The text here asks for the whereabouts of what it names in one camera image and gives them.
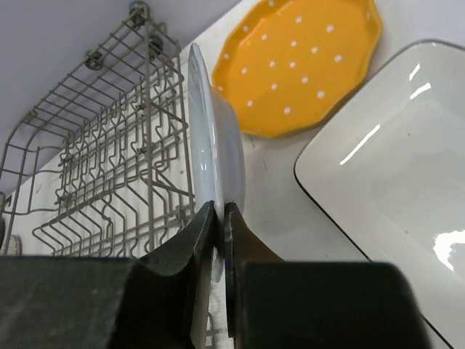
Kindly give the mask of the white rectangular plate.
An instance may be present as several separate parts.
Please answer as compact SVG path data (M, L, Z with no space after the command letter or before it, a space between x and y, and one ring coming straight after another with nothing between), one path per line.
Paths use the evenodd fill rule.
M429 325L464 346L464 48L403 48L302 150L302 190L371 261L396 265Z

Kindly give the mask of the light blue round plate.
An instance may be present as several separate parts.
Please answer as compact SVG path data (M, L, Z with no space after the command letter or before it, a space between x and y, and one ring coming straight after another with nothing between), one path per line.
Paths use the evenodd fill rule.
M243 142L236 112L210 84L196 43L188 56L187 97L195 205L213 201L223 225L227 204L236 204L240 212L245 208Z

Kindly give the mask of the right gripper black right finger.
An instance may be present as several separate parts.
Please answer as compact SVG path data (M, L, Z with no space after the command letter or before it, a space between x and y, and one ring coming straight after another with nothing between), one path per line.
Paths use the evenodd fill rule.
M286 262L225 207L228 334L237 348L430 348L416 299L385 262Z

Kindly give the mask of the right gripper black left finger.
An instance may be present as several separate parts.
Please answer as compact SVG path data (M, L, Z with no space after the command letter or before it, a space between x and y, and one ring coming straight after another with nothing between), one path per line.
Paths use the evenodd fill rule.
M217 215L139 259L3 257L3 348L203 348Z

